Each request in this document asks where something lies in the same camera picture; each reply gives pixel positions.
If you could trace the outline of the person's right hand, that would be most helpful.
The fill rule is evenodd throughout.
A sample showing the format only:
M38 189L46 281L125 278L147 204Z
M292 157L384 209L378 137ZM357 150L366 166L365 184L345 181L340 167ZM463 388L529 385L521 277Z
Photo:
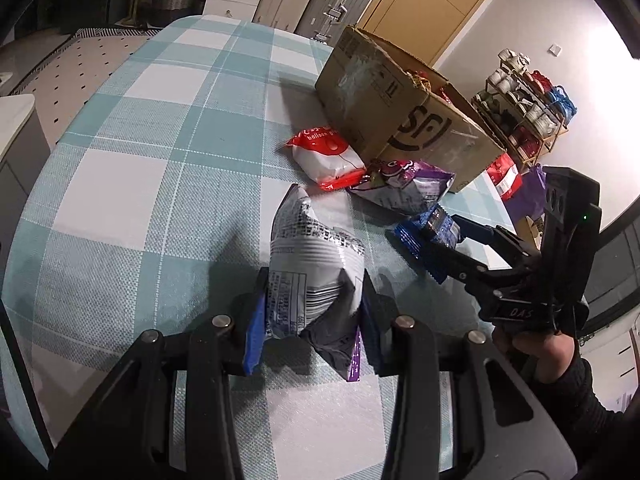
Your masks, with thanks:
M555 382L568 370L576 350L576 340L563 333L509 335L496 326L491 337L519 373L533 367L535 378L543 384Z

